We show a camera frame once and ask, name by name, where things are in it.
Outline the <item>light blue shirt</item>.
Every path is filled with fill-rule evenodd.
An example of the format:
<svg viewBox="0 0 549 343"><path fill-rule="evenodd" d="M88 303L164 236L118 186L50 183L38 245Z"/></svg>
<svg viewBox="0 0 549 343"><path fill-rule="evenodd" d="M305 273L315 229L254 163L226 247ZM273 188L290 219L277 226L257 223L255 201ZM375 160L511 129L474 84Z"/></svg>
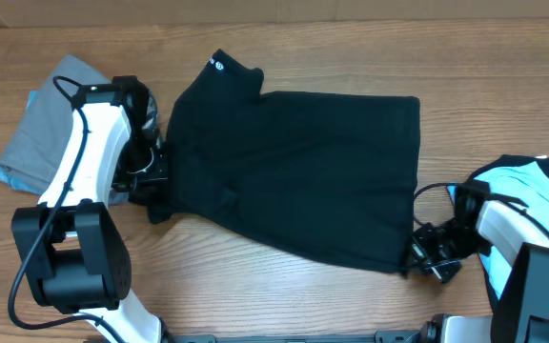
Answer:
<svg viewBox="0 0 549 343"><path fill-rule="evenodd" d="M487 166L472 175L472 181L486 183L490 191L523 201L518 206L549 232L549 159L536 159L520 166ZM549 248L549 238L535 224L500 202L488 203L478 216L478 231L487 235L491 247L481 253L487 292L495 308L512 272L523 242Z"/></svg>

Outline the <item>light blue folded garment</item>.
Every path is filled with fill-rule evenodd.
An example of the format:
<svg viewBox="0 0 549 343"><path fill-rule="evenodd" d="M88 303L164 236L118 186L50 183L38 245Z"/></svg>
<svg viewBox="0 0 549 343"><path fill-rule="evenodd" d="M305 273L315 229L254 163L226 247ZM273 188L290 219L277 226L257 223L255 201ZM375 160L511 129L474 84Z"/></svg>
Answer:
<svg viewBox="0 0 549 343"><path fill-rule="evenodd" d="M36 131L28 122L30 105L36 95L37 91L29 93L24 116L0 154L0 182L15 191L41 194L50 183L50 174L38 150Z"/></svg>

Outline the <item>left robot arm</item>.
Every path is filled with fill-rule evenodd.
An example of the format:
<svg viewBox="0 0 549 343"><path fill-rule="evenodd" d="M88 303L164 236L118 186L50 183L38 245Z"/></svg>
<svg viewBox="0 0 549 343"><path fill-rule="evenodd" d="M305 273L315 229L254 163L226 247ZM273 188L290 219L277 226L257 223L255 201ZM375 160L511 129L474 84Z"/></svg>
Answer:
<svg viewBox="0 0 549 343"><path fill-rule="evenodd" d="M87 321L108 342L171 341L164 321L132 291L132 262L109 213L112 191L148 206L163 196L167 161L155 101L135 76L106 84L52 82L71 106L71 137L36 206L19 208L11 231L21 265L8 315L24 330Z"/></svg>

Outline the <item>folded grey trousers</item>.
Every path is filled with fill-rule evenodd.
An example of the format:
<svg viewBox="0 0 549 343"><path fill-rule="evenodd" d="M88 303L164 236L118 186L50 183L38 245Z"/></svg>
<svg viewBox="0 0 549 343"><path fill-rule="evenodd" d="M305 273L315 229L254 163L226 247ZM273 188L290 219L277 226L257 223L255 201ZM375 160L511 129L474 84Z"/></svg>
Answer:
<svg viewBox="0 0 549 343"><path fill-rule="evenodd" d="M28 122L30 128L36 131L38 150L45 160L44 166L48 168L50 183L60 165L72 130L71 105L54 86L52 78L55 76L68 77L83 85L106 84L111 81L84 61L68 54L41 88L36 90L37 95L30 105Z"/></svg>

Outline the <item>black polo shirt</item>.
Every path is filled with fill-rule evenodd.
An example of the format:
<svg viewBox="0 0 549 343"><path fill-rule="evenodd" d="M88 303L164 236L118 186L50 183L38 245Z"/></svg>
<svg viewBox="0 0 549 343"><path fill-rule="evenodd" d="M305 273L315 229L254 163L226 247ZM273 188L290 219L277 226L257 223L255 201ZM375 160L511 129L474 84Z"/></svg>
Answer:
<svg viewBox="0 0 549 343"><path fill-rule="evenodd" d="M263 92L223 50L176 100L158 223L195 214L258 243L374 272L404 267L413 232L419 100Z"/></svg>

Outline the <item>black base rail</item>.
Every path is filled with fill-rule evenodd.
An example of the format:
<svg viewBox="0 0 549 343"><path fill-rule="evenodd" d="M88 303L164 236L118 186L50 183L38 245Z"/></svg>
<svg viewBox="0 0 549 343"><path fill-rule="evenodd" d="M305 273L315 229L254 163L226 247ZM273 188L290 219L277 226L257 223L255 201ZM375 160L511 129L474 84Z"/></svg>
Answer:
<svg viewBox="0 0 549 343"><path fill-rule="evenodd" d="M166 336L167 343L413 343L419 331L377 331L371 334L216 337L214 335Z"/></svg>

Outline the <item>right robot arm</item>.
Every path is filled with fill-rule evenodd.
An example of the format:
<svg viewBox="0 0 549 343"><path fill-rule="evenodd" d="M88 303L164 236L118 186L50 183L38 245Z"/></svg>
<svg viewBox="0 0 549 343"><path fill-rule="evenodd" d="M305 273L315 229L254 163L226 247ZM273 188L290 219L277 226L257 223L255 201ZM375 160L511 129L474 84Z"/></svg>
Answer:
<svg viewBox="0 0 549 343"><path fill-rule="evenodd" d="M511 271L490 316L437 314L413 342L549 342L549 231L522 200L470 180L454 184L454 216L422 223L408 242L408 271L449 281L461 260L491 245Z"/></svg>

